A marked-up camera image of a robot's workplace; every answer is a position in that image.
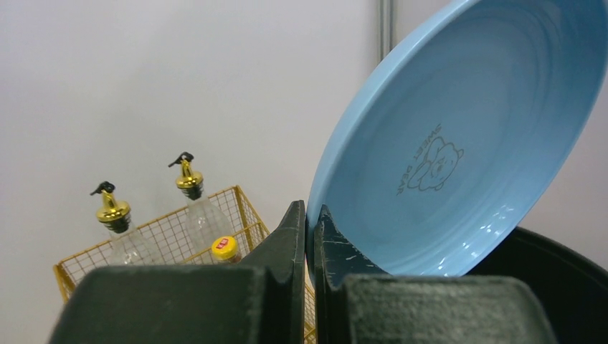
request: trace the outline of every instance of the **basket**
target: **basket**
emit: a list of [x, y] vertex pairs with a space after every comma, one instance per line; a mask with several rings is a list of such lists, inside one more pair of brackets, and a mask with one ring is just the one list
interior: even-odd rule
[[[268, 228], [262, 222], [240, 186], [233, 186], [209, 197], [232, 223], [234, 238], [244, 256], [251, 252], [265, 237]], [[165, 262], [175, 264], [213, 264], [216, 262], [211, 249], [196, 252], [186, 233], [186, 207], [142, 224], [142, 235], [155, 243]], [[110, 240], [101, 242], [84, 251], [73, 254], [53, 266], [57, 284], [64, 302], [80, 280], [92, 269], [108, 265], [112, 253]], [[315, 342], [315, 296], [305, 285], [304, 343]]]

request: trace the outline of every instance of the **cartoon bear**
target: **cartoon bear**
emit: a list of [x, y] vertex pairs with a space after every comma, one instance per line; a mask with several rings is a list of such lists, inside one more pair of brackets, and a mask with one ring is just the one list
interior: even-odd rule
[[420, 191], [440, 190], [464, 154], [464, 150], [457, 150], [453, 143], [445, 143], [442, 137], [435, 138], [427, 152], [420, 156], [422, 159], [419, 160], [422, 161], [409, 179], [407, 187]]

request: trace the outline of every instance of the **blue plate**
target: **blue plate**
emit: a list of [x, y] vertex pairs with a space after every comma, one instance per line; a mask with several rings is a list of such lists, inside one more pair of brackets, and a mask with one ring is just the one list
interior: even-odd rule
[[374, 70], [308, 200], [392, 274], [460, 276], [511, 232], [576, 142], [604, 77], [601, 0], [453, 1]]

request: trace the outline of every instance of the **metal pole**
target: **metal pole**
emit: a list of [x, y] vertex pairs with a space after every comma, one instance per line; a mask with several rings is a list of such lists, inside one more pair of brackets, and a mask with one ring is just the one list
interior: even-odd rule
[[378, 63], [394, 48], [394, 0], [378, 0]]

